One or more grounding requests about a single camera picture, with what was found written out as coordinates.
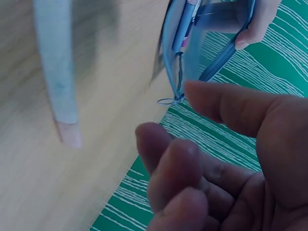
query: finger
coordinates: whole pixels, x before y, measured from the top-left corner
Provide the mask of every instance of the finger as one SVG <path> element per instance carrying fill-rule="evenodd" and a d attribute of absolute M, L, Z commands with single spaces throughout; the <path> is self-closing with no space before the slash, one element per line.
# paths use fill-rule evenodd
<path fill-rule="evenodd" d="M 262 225 L 265 225 L 264 221 L 266 221 L 264 215 L 267 211 L 265 209 L 270 208 L 264 204 L 266 194 L 268 191 L 265 191 L 263 174 L 254 174 L 244 186 L 230 214 L 222 223 L 221 230 L 262 230 Z"/>
<path fill-rule="evenodd" d="M 207 207 L 202 192 L 186 188 L 161 213 L 155 215 L 147 231 L 202 231 Z"/>
<path fill-rule="evenodd" d="M 229 193 L 233 198 L 238 197 L 243 186 L 254 174 L 254 171 L 247 168 L 222 162 L 207 154 L 202 155 L 202 164 L 203 176 L 210 183 Z M 229 211 L 230 206 L 224 208 L 225 213 L 228 213 Z"/>
<path fill-rule="evenodd" d="M 199 189 L 205 193 L 209 211 L 208 214 L 222 222 L 232 209 L 234 198 L 228 192 L 219 186 L 207 181 L 205 178 L 201 179 Z"/>
<path fill-rule="evenodd" d="M 261 42 L 265 33 L 274 20 L 278 4 L 273 4 L 273 1 L 257 1 L 254 17 L 248 26 L 248 29 L 241 32 L 236 38 L 235 48 L 241 50 L 249 44 Z"/>
<path fill-rule="evenodd" d="M 151 175 L 173 137 L 160 125 L 146 123 L 136 129 L 137 148 L 141 159 Z"/>
<path fill-rule="evenodd" d="M 218 220 L 211 216 L 207 216 L 203 231 L 219 231 L 219 227 L 220 223 Z"/>
<path fill-rule="evenodd" d="M 186 98 L 192 108 L 245 136 L 256 137 L 270 107 L 281 95 L 231 84 L 187 81 Z"/>
<path fill-rule="evenodd" d="M 161 211 L 187 187 L 197 188 L 202 178 L 201 156 L 191 141 L 174 140 L 163 154 L 148 186 L 152 210 Z"/>

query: green mat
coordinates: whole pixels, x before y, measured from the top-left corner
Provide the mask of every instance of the green mat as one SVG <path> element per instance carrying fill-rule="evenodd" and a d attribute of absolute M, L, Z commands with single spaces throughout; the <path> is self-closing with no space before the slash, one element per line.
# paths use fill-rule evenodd
<path fill-rule="evenodd" d="M 308 0 L 284 0 L 262 43 L 240 51 L 216 76 L 267 92 L 308 96 Z M 187 101 L 172 106 L 161 124 L 209 154 L 260 170 L 255 139 L 241 136 L 196 114 Z M 153 217 L 146 198 L 149 176 L 138 158 L 91 231 L 142 231 Z"/>

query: fingernail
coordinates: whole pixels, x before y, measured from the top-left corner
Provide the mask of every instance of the fingernail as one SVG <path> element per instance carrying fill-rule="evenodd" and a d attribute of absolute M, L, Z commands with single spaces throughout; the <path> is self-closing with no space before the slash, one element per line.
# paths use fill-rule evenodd
<path fill-rule="evenodd" d="M 236 38 L 236 43 L 243 43 L 243 42 L 245 42 L 245 38 L 243 37 L 243 38 L 240 38 L 240 36 L 238 36 L 237 38 Z"/>
<path fill-rule="evenodd" d="M 249 46 L 249 43 L 247 43 L 247 42 L 240 42 L 240 43 L 236 43 L 236 44 L 235 44 L 235 49 L 236 49 L 237 51 L 239 51 L 239 50 L 245 49 L 245 48 L 248 47 L 248 46 Z"/>
<path fill-rule="evenodd" d="M 204 192 L 205 194 L 208 191 L 209 182 L 204 177 L 201 177 L 201 180 L 200 180 L 199 185 L 198 185 L 198 189 L 200 191 Z"/>
<path fill-rule="evenodd" d="M 198 184 L 199 175 L 202 175 L 202 162 L 201 154 L 198 146 L 192 141 L 175 139 L 168 146 L 164 155 L 160 159 L 157 167 L 159 172 L 165 172 L 170 170 L 170 166 L 177 166 L 177 170 L 183 171 L 187 166 L 194 168 L 193 179 L 196 179 Z"/>
<path fill-rule="evenodd" d="M 137 142 L 139 142 L 142 137 L 144 136 L 144 134 L 147 134 L 147 131 L 149 128 L 156 126 L 157 124 L 155 123 L 144 123 L 144 124 L 140 124 L 137 126 L 136 130 L 135 130 L 135 136 L 137 139 Z"/>

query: zipper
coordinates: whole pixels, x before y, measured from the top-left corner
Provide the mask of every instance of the zipper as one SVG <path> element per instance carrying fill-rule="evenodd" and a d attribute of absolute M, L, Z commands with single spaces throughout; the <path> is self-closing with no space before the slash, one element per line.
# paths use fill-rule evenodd
<path fill-rule="evenodd" d="M 172 70 L 171 70 L 171 67 L 170 67 L 170 63 L 168 62 L 168 57 L 167 57 L 167 33 L 168 33 L 168 26 L 169 26 L 169 23 L 170 23 L 170 19 L 171 19 L 171 15 L 174 11 L 174 6 L 176 4 L 178 0 L 173 0 L 172 4 L 170 5 L 170 8 L 167 12 L 167 15 L 166 15 L 166 19 L 165 19 L 165 22 L 164 22 L 164 26 L 163 26 L 163 34 L 162 34 L 162 45 L 163 45 L 163 58 L 164 58 L 164 62 L 165 62 L 165 67 L 166 67 L 166 72 L 167 72 L 167 75 L 168 75 L 168 78 L 169 78 L 169 82 L 170 82 L 170 85 L 171 85 L 171 88 L 173 90 L 173 93 L 175 95 L 175 100 L 179 99 L 180 98 L 180 95 L 177 91 L 177 88 L 174 84 L 174 81 L 173 81 L 173 76 L 172 76 Z"/>
<path fill-rule="evenodd" d="M 255 8 L 256 0 L 251 0 L 249 5 L 249 15 L 248 19 L 243 26 L 243 28 L 234 36 L 234 38 L 226 45 L 226 47 L 216 56 L 214 61 L 203 71 L 200 75 L 199 80 L 208 82 L 212 80 L 215 75 L 223 68 L 223 66 L 234 56 L 236 53 L 235 49 L 235 40 L 237 36 L 248 28 L 249 24 L 251 23 L 254 8 Z"/>

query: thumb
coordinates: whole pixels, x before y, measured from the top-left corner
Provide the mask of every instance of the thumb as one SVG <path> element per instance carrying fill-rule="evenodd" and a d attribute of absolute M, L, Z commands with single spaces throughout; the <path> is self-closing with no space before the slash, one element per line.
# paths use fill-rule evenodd
<path fill-rule="evenodd" d="M 186 188 L 151 221 L 147 231 L 201 231 L 208 203 L 200 190 Z"/>
<path fill-rule="evenodd" d="M 185 95 L 196 112 L 249 137 L 257 136 L 266 116 L 274 109 L 273 105 L 284 97 L 231 84 L 201 81 L 186 81 Z"/>
<path fill-rule="evenodd" d="M 281 0 L 261 0 L 257 2 L 254 17 L 248 28 L 242 31 L 236 38 L 236 50 L 242 50 L 248 45 L 261 42 L 266 34 L 266 31 L 274 20 L 278 5 Z"/>

